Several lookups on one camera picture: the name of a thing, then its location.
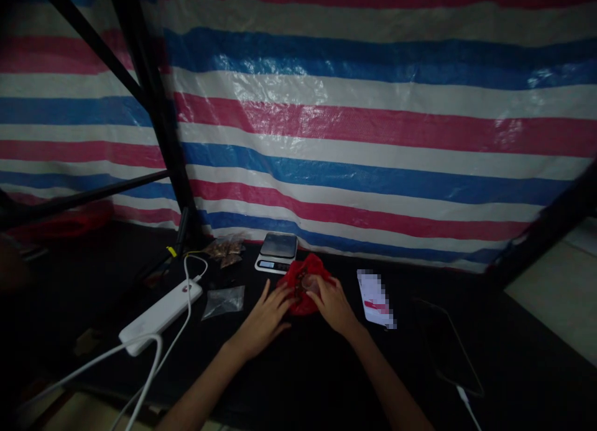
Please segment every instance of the black tabletop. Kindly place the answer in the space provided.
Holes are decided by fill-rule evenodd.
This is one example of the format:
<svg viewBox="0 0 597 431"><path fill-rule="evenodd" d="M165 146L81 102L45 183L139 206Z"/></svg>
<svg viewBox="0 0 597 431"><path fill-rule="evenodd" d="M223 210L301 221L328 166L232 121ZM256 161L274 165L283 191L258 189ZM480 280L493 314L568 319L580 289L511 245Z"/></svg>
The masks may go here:
<svg viewBox="0 0 597 431"><path fill-rule="evenodd" d="M200 282L214 287L245 285L244 311L202 321L206 295L193 304L193 314L168 362L153 382L150 404L171 406L208 366L220 346L236 331L263 290L266 279L253 264L259 246L248 245L243 262L210 269ZM302 259L306 253L299 253ZM485 390L471 398L483 430L597 429L592 411L597 398L597 369L545 328L503 292L477 277L459 272L374 262L320 254L340 280L357 317L437 429L473 430L458 393L435 375L410 302L421 297L446 308L469 353ZM191 274L202 263L189 260ZM397 322L385 331L364 319L357 269L381 276ZM184 280L182 264L173 264L162 285L127 311L111 338L90 358L119 344L117 335L139 314ZM164 333L167 348L184 315ZM336 429L387 427L366 375L348 344L316 313L291 317L292 328L250 361L225 391L213 417L242 429ZM140 356L125 352L83 374L76 384L89 391L130 397L144 383L155 345Z"/></svg>

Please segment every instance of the red plastic bag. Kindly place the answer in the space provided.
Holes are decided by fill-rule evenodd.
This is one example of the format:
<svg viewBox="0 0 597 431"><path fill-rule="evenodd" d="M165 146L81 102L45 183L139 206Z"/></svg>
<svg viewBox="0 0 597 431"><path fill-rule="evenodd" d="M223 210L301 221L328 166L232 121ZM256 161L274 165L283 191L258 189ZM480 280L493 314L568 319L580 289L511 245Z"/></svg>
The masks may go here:
<svg viewBox="0 0 597 431"><path fill-rule="evenodd" d="M323 280L334 285L334 282L331 279L331 274L323 267L323 262L315 254L309 254L304 262L292 262L286 275L276 284L278 287L283 283L286 283L288 288L294 289L294 297L297 298L297 301L289 308L290 314L292 315L305 316L317 311L317 305L315 305L315 302L313 302L307 295L302 285L303 278L308 274L321 276Z"/></svg>
<svg viewBox="0 0 597 431"><path fill-rule="evenodd" d="M21 243L38 243L54 238L72 238L108 224L114 216L110 201L85 204L74 210L61 212L39 223L14 228L8 232Z"/></svg>

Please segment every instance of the human hand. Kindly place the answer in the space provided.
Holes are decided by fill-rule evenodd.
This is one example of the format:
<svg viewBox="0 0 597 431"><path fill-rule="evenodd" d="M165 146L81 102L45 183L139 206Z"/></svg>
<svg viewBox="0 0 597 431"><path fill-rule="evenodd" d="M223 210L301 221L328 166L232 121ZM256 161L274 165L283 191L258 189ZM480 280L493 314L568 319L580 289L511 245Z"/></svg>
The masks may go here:
<svg viewBox="0 0 597 431"><path fill-rule="evenodd" d="M282 285L268 296L269 286L268 279L257 304L241 327L225 344L244 361L255 358L277 335L290 328L289 323L280 324L280 320L290 304L295 301L294 299L285 300L292 289Z"/></svg>
<svg viewBox="0 0 597 431"><path fill-rule="evenodd" d="M327 283L321 276L311 275L311 277L317 281L321 298L311 291L307 291L307 295L313 299L326 322L348 339L350 334L357 332L363 326L348 304L342 284L335 277L331 278L335 286Z"/></svg>

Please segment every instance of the black metal pole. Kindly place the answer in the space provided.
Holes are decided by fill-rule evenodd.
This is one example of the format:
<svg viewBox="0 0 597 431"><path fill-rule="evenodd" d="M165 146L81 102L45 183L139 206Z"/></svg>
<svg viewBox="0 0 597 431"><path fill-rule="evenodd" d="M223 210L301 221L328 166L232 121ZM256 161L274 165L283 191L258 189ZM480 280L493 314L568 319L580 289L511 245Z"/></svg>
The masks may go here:
<svg viewBox="0 0 597 431"><path fill-rule="evenodd" d="M486 277L506 288L597 207L597 160L561 194L527 230L527 238L502 256Z"/></svg>
<svg viewBox="0 0 597 431"><path fill-rule="evenodd" d="M141 3L139 0L112 0L112 3L129 47L137 79L150 99L152 109L148 109L147 112L154 125L164 163L170 170L170 180L178 206L181 212L185 207L188 208L189 233L196 241L202 241L201 223L188 180L184 154L176 133L175 118L166 98Z"/></svg>
<svg viewBox="0 0 597 431"><path fill-rule="evenodd" d="M188 208L185 207L180 214L180 223L178 225L178 234L176 235L176 244L174 250L180 258L185 248L185 241L187 240L187 226L188 226Z"/></svg>
<svg viewBox="0 0 597 431"><path fill-rule="evenodd" d="M89 202L97 201L117 193L140 187L150 182L167 178L168 170L118 182L107 187L97 188L89 192L77 193L64 198L56 198L36 206L23 206L18 210L0 216L0 231L14 228L30 221L41 220L46 216L55 215L62 211L78 207Z"/></svg>
<svg viewBox="0 0 597 431"><path fill-rule="evenodd" d="M103 39L93 29L87 19L76 8L71 0L49 0L67 22L81 35L81 38L91 47L94 53L101 59L108 68L116 75L116 78L129 90L135 99L146 110L150 110L149 99L137 84L131 74L124 68L123 64L112 53Z"/></svg>

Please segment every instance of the red white and blue striped tarp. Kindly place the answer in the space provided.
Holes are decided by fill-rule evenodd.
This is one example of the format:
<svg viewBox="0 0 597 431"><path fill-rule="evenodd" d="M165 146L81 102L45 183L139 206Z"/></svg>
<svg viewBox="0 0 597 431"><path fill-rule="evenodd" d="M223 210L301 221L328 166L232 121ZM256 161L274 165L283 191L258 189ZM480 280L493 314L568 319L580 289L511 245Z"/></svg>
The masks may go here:
<svg viewBox="0 0 597 431"><path fill-rule="evenodd" d="M73 0L132 70L109 0ZM482 272L597 156L596 0L143 0L208 233ZM0 50L0 185L28 202L164 163L45 0ZM168 180L113 197L174 227Z"/></svg>

